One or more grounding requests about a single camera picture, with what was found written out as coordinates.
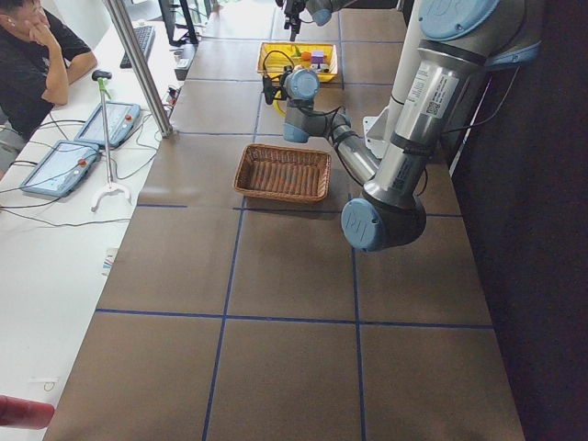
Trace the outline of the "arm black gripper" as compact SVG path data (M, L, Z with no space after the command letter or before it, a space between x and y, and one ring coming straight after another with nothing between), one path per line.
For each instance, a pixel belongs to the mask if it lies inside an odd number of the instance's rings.
M300 14L304 11L303 0L286 0L283 5L285 15L284 29L290 32L289 40L295 41L300 34L302 20Z

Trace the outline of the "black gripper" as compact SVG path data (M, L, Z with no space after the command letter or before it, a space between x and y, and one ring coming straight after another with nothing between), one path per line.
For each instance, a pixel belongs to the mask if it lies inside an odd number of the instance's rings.
M268 75L262 77L262 92L267 105L273 105L275 101L284 99L284 87L281 76L272 78Z

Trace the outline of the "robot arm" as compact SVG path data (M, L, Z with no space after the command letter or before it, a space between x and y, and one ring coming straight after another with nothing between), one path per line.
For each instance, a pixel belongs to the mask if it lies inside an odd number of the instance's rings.
M283 136L326 139L363 191L341 214L346 240L379 251L412 243L426 224L414 190L471 76L533 60L540 44L541 1L416 1L413 3L390 102L379 121L384 152L374 154L346 114L320 112L313 68L295 64L265 76L267 103L284 100Z
M300 34L303 20L300 15L307 10L311 21L317 26L324 26L337 12L355 3L355 1L344 0L276 0L277 7L284 13L284 29L290 32L289 40L294 42Z

